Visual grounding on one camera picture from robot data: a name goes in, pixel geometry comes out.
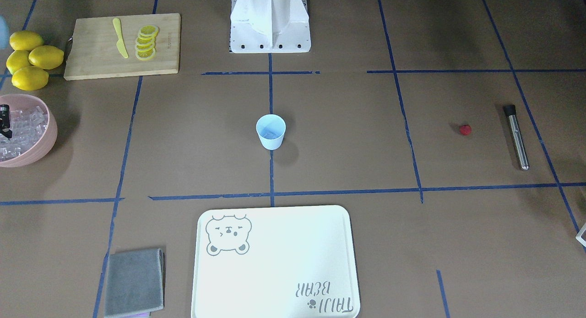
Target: wooden cutting board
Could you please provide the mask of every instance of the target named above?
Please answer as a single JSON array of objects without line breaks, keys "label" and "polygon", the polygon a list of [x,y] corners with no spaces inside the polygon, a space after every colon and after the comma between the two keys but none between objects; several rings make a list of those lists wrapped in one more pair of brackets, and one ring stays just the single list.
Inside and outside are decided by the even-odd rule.
[{"label": "wooden cutting board", "polygon": [[[118,37],[112,20],[120,18],[122,36],[128,58],[116,48]],[[148,61],[135,57],[134,45],[142,26],[159,27],[157,55]],[[65,62],[65,80],[113,78],[153,74],[173,74],[179,71],[179,14],[151,14],[79,18],[73,30],[71,53]]]}]

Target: gray cloth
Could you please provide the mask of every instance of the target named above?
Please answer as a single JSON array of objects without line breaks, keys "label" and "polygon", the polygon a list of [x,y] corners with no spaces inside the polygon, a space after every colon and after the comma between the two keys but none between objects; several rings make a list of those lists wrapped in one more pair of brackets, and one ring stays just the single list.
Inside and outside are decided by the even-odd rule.
[{"label": "gray cloth", "polygon": [[163,252],[159,248],[109,257],[104,316],[121,318],[163,309]]}]

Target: red ball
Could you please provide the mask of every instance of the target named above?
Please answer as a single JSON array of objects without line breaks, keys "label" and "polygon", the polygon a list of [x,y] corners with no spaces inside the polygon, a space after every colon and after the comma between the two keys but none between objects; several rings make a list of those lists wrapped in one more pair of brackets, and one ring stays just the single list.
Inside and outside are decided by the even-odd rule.
[{"label": "red ball", "polygon": [[469,124],[463,124],[462,126],[460,126],[460,134],[466,136],[466,135],[470,135],[471,132],[472,132],[472,127],[470,127]]}]

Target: yellow knife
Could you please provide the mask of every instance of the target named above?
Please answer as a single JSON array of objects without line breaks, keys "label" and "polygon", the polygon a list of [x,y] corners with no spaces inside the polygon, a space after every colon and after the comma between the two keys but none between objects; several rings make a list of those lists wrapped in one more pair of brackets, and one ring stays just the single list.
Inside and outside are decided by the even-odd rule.
[{"label": "yellow knife", "polygon": [[118,35],[116,48],[118,49],[118,51],[120,51],[120,55],[122,55],[124,58],[128,58],[126,46],[124,45],[124,40],[122,39],[122,26],[120,25],[120,18],[113,19],[112,24],[114,25],[114,29],[116,30],[116,34]]}]

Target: bowl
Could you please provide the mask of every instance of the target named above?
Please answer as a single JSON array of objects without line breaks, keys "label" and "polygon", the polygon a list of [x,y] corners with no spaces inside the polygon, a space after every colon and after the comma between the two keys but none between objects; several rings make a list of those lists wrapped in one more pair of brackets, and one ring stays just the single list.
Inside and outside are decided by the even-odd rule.
[{"label": "bowl", "polygon": [[49,116],[47,129],[35,145],[20,156],[6,160],[5,162],[0,162],[0,167],[25,166],[46,156],[53,148],[55,140],[57,139],[57,122],[47,105],[40,98],[27,94],[2,95],[0,96],[0,104],[8,104],[10,110],[27,110],[38,106]]}]

